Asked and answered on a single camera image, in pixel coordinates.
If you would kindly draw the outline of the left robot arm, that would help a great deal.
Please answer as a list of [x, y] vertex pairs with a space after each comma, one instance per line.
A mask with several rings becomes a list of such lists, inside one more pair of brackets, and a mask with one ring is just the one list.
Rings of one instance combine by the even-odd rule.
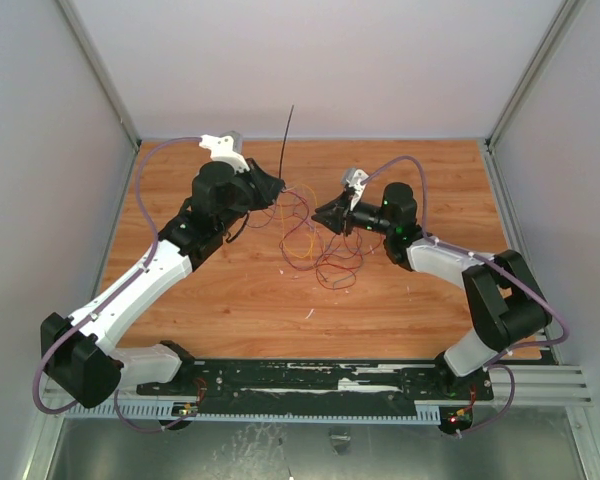
[[271, 207], [284, 188], [282, 179], [252, 159], [241, 171], [224, 161], [204, 164], [191, 196], [136, 264], [68, 317], [53, 313], [42, 322], [44, 373], [85, 408], [128, 386], [162, 383], [173, 394], [188, 392], [195, 371], [183, 362], [181, 348], [168, 342], [147, 348], [118, 343], [167, 290], [232, 240], [229, 230], [236, 222]]

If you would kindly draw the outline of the black zip tie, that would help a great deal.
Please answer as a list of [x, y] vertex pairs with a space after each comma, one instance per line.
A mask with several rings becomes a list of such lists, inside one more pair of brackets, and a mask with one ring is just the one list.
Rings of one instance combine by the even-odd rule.
[[278, 162], [278, 178], [279, 179], [282, 179], [284, 156], [285, 156], [285, 152], [286, 152], [286, 145], [287, 145], [287, 141], [288, 141], [288, 135], [289, 135], [294, 111], [295, 111], [295, 104], [291, 104], [289, 113], [287, 116], [286, 124], [285, 124], [284, 134], [283, 134], [283, 138], [282, 138], [282, 144], [281, 144], [281, 148], [280, 148], [280, 155], [279, 155], [279, 162]]

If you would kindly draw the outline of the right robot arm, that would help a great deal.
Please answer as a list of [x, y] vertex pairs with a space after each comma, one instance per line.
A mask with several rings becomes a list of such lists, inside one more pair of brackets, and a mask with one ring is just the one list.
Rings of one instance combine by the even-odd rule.
[[318, 207], [312, 219], [337, 235], [349, 235], [356, 228], [379, 233], [393, 264], [435, 276], [465, 292], [472, 326], [436, 357], [433, 383], [440, 395], [458, 397], [469, 387], [470, 375], [550, 323], [539, 303], [543, 298], [539, 286], [518, 252], [506, 250], [482, 261], [427, 238], [407, 184], [386, 186], [379, 206], [358, 201], [356, 194], [355, 188], [345, 187], [336, 199]]

